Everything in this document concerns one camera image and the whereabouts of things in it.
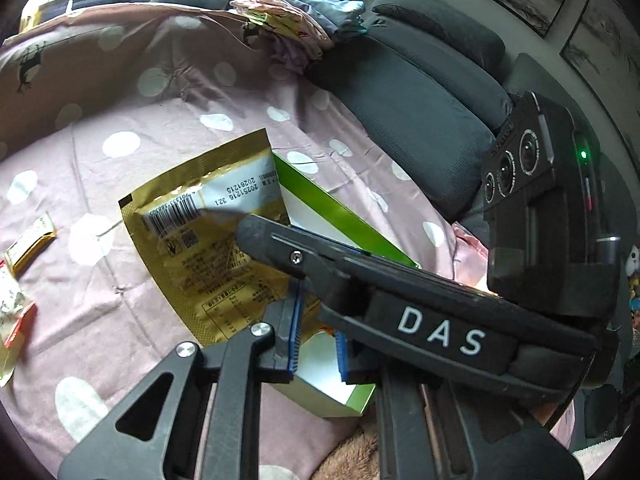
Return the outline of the green cardboard box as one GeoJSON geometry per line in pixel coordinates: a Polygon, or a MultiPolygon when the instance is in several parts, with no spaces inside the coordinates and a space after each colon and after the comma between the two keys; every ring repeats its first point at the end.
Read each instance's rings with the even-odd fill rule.
{"type": "MultiPolygon", "coordinates": [[[[369,223],[343,206],[280,156],[274,158],[286,210],[293,226],[331,240],[408,264],[417,264],[369,223]]],[[[291,385],[276,390],[322,418],[359,417],[375,386],[349,385],[338,371],[334,337],[318,319],[318,304],[308,304],[302,324],[302,346],[291,385]]]]}

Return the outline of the orange red snack packet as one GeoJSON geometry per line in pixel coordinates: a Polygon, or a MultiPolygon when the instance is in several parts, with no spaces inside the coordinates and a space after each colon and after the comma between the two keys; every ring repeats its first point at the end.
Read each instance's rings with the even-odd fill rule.
{"type": "Polygon", "coordinates": [[[4,388],[14,374],[25,341],[22,326],[35,309],[35,303],[24,294],[4,261],[1,261],[0,292],[0,385],[4,388]]]}

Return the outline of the dark grey sofa cushion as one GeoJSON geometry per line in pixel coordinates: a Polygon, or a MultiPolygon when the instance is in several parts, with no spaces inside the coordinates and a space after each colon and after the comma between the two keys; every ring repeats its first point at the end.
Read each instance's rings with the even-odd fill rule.
{"type": "Polygon", "coordinates": [[[496,78],[506,46],[442,0],[374,0],[366,29],[306,76],[457,221],[476,200],[483,155],[512,110],[496,78]]]}

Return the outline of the gold snack bar wrapper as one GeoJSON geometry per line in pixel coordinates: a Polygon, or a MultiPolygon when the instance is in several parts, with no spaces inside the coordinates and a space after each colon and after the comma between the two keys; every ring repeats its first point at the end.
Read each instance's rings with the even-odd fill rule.
{"type": "Polygon", "coordinates": [[[18,278],[55,237],[55,225],[45,212],[4,252],[4,262],[14,278],[18,278]]]}

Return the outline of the pink polka dot cloth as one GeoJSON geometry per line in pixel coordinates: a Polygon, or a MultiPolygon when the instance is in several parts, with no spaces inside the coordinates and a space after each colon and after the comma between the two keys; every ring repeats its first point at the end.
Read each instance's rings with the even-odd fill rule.
{"type": "Polygon", "coordinates": [[[190,334],[141,261],[119,201],[257,129],[273,151],[421,268],[486,283],[480,242],[445,219],[334,94],[240,38],[227,12],[79,11],[1,51],[1,243],[47,214],[55,240],[21,277],[36,312],[1,401],[55,472],[190,334]]]}

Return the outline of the yellow snack pouch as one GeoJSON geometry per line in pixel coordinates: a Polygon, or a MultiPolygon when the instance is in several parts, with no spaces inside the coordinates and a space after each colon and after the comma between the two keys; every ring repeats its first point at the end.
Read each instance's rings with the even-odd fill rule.
{"type": "Polygon", "coordinates": [[[163,172],[119,207],[151,278],[202,346],[228,340],[285,297],[288,276],[235,241],[248,214],[290,222],[265,130],[163,172]]]}

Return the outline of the folded clothes pile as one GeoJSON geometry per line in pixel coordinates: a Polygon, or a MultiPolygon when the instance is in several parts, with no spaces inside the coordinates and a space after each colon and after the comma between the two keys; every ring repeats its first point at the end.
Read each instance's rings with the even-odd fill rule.
{"type": "Polygon", "coordinates": [[[232,0],[231,10],[246,19],[245,42],[266,38],[272,57],[298,74],[326,50],[368,32],[360,0],[232,0]]]}

